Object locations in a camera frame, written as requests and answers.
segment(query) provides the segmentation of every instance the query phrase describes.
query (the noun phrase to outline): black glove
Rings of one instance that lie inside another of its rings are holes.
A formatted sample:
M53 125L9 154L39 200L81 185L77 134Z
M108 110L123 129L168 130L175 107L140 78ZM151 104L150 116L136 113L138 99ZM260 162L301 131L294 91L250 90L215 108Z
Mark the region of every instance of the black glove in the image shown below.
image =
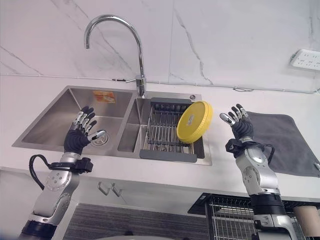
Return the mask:
M235 139L239 140L244 137L253 139L254 127L248 113L240 104L237 104L236 107L231 108L235 115L230 111L229 115L221 113L220 118L231 126Z
M97 132L88 135L90 129L97 123L95 120L89 123L94 116L93 107L89 108L88 106L85 106L80 110L65 136L63 145L65 153L76 153L81 155L83 148L92 140L106 134L105 130L98 130Z

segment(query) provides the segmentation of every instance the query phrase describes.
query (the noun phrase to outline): yellow lid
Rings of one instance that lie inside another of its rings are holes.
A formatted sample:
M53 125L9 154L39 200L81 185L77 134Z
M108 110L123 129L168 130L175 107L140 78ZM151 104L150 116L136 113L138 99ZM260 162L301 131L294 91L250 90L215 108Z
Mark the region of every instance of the yellow lid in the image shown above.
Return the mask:
M205 101L191 104L179 120L176 128L178 138L186 144L197 141L208 129L213 112L211 105Z

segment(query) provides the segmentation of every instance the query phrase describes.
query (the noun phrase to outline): robotic hand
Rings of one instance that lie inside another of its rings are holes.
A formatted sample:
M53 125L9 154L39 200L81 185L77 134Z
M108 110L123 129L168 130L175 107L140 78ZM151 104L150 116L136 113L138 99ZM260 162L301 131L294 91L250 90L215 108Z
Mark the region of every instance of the robotic hand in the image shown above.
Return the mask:
M50 240L53 237L67 211L71 196L79 185L79 174L92 170L93 164L90 159L87 157L81 159L83 148L106 134L105 130L99 130L88 135L90 129L97 123L95 120L89 123L94 116L94 109L88 106L77 114L66 134L64 154L60 162L46 163L52 171L47 177L45 186L32 175L42 186L43 192L36 200L33 211L22 229L20 240ZM45 160L42 155L35 156Z
M280 197L278 179L269 168L264 155L264 145L255 142L254 128L246 110L237 104L220 118L231 126L235 139L230 139L225 148L233 153L241 170L242 180L251 199L253 222L258 230L253 240L296 240L291 219L287 216Z

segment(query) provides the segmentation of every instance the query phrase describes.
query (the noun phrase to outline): gray towel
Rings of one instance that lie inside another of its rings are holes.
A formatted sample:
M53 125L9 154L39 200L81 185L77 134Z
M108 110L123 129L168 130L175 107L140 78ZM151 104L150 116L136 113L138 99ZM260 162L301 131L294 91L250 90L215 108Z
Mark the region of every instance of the gray towel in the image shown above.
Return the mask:
M271 144L275 152L270 168L276 173L320 178L320 170L314 163L318 159L298 130L292 117L282 114L248 112L254 128L254 141ZM269 156L271 150L265 148Z

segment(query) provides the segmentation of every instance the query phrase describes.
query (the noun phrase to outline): kitchen counter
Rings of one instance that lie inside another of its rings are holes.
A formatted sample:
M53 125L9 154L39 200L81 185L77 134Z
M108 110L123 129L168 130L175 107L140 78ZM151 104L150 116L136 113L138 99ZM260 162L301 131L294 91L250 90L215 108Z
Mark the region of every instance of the kitchen counter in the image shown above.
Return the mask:
M58 162L62 153L12 147L15 140L68 85L115 89L135 89L135 82L125 84L107 80L0 76L0 166L3 170L29 171L29 158L43 154L49 162ZM201 94L211 103L214 114L208 130L212 166L147 159L89 155L94 164L87 176L116 180L165 184L199 189L204 192L246 195L241 173L225 144L233 137L230 127L219 118L221 112L240 103L246 110L267 114L286 114L295 120L300 132L320 159L320 94L276 91L237 92L231 88L165 85L148 83L149 91ZM39 160L36 171L48 171ZM320 200L320 178L277 173L282 196Z

